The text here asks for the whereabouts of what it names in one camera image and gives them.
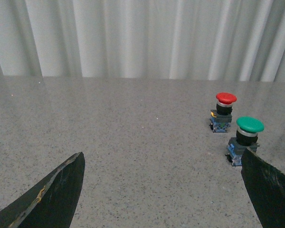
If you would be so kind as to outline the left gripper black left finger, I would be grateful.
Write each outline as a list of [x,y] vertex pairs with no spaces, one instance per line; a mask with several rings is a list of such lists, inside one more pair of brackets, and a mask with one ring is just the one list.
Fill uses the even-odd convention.
[[0,228],[68,228],[81,194],[85,157],[75,153],[0,211]]

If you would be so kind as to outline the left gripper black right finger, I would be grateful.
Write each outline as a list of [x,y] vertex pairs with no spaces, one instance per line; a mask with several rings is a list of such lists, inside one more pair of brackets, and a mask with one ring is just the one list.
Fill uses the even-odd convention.
[[247,147],[242,155],[242,178],[264,228],[285,228],[285,174]]

